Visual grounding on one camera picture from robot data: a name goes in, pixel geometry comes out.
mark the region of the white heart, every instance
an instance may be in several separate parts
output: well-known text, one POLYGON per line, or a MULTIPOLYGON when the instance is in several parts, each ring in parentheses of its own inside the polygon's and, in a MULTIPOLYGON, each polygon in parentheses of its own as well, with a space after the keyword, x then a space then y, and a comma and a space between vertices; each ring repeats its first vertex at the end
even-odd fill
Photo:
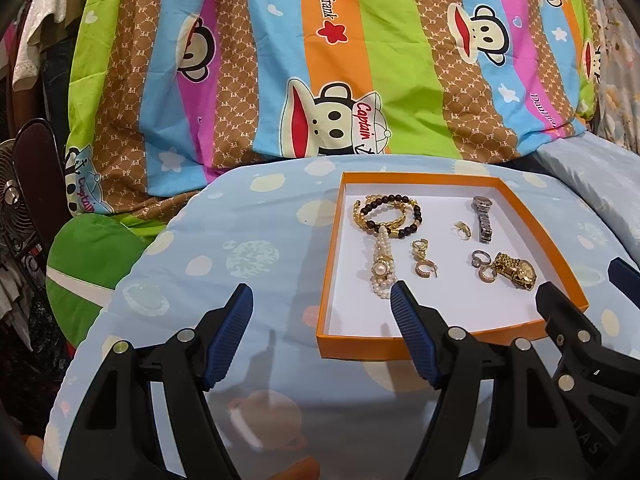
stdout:
POLYGON ((269 4, 269 5, 267 5, 267 10, 268 10, 271 14, 273 14, 274 16, 282 16, 282 14, 283 14, 283 13, 282 13, 282 11, 281 11, 281 10, 278 10, 278 9, 276 8, 276 6, 275 6, 275 5, 273 5, 273 4, 269 4))
POLYGON ((87 14, 86 14, 86 18, 84 19, 85 23, 95 23, 98 21, 98 16, 95 15, 95 12, 93 12, 92 10, 90 10, 87 14))

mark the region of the watch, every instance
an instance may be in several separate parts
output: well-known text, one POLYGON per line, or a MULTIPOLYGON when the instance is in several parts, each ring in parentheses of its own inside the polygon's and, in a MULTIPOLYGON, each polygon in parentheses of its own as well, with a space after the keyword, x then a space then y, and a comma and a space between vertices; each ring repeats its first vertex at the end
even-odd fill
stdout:
POLYGON ((536 285, 536 271, 527 260, 498 253, 492 266, 498 274, 506 276, 513 283, 527 290, 532 290, 536 285))
POLYGON ((485 244, 491 241, 491 223, 489 222, 489 208, 494 203, 485 196, 475 196, 474 206, 478 212, 478 222, 480 224, 480 241, 485 244))

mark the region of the silver watch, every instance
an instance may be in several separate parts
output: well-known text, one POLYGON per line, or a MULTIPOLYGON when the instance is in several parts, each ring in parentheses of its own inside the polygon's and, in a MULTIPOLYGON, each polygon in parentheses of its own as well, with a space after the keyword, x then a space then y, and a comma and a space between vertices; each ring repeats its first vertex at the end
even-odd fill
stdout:
POLYGON ((480 241, 485 244, 491 241, 491 223, 489 222, 489 208, 494 203, 485 196, 475 196, 474 206, 478 212, 478 222, 480 224, 480 241))

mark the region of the metal pin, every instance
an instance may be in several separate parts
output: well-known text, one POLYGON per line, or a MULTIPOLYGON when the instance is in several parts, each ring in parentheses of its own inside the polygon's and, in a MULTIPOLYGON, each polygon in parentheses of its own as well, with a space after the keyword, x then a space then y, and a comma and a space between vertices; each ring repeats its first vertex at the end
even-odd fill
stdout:
POLYGON ((529 350, 531 348, 531 341, 524 339, 523 337, 519 337, 516 339, 516 348, 522 351, 529 350))
POLYGON ((578 339, 583 343, 587 343, 591 340, 591 334, 586 330, 580 330, 580 332, 578 332, 578 339))
POLYGON ((129 343, 126 341, 118 341, 111 348, 113 348, 113 351, 116 352, 116 354, 124 354, 124 352, 129 349, 129 343))
POLYGON ((564 392, 570 392, 574 389, 575 381, 571 375, 563 375, 558 379, 558 388, 564 392))
POLYGON ((459 326, 452 326, 449 328, 447 334, 449 334, 450 338, 455 339, 456 341, 461 341, 466 337, 466 332, 459 326))
POLYGON ((195 335, 196 333, 191 330, 191 328, 185 328, 184 330, 180 330, 180 332, 178 332, 178 341, 187 343, 191 341, 195 337, 195 335))

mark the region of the jewelry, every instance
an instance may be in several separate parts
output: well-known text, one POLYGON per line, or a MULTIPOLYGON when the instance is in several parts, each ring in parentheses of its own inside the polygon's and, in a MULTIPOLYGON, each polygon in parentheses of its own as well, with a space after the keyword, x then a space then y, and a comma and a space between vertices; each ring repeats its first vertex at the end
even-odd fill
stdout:
POLYGON ((371 267, 373 292, 383 300, 388 300, 391 297, 391 287, 397 280, 389 233, 386 226, 380 226, 373 249, 373 265, 371 267))
POLYGON ((484 242, 485 244, 491 241, 491 236, 493 234, 488 215, 489 208, 493 204, 494 203, 491 202, 491 200, 489 200, 487 197, 474 197, 474 206, 476 207, 476 211, 478 212, 478 221, 480 223, 480 241, 484 242))
POLYGON ((456 229, 465 235, 463 240, 469 240, 471 238, 471 228, 464 222, 456 222, 456 229))
POLYGON ((536 271, 527 260, 511 258, 505 253, 498 253, 492 267, 499 274, 509 278, 514 285, 526 290, 533 290, 536 285, 536 271))
POLYGON ((471 253, 471 265, 473 265, 476 269, 479 269, 482 266, 490 266, 491 256, 489 256, 489 254, 485 253, 484 251, 473 251, 471 253), (478 254, 485 256, 487 261, 482 261, 482 258, 480 258, 478 254))
POLYGON ((485 283, 493 283, 495 279, 498 277, 498 272, 495 270, 493 266, 482 265, 478 269, 478 277, 483 280, 485 283), (487 276, 484 272, 489 269, 492 270, 492 274, 487 276))
POLYGON ((353 205, 353 220, 359 227, 367 231, 378 232, 381 226, 388 229, 391 236, 397 238, 404 238, 406 236, 415 233, 418 230, 418 226, 422 223, 422 211, 418 203, 407 196, 402 195, 367 195, 366 202, 362 208, 360 208, 360 200, 356 200, 353 205), (402 216, 391 222, 374 222, 373 220, 367 220, 365 216, 373 211, 375 208, 388 204, 396 209, 402 210, 402 216), (409 208, 413 209, 414 222, 407 227, 400 229, 399 227, 406 221, 406 214, 409 208))
POLYGON ((415 273, 421 278, 428 278, 431 276, 431 273, 422 270, 420 267, 429 267, 433 275, 438 277, 438 266, 434 264, 431 260, 427 260, 427 248, 429 247, 429 241, 426 238, 421 238, 420 240, 415 240, 411 243, 411 253, 418 259, 418 262, 415 264, 415 273))

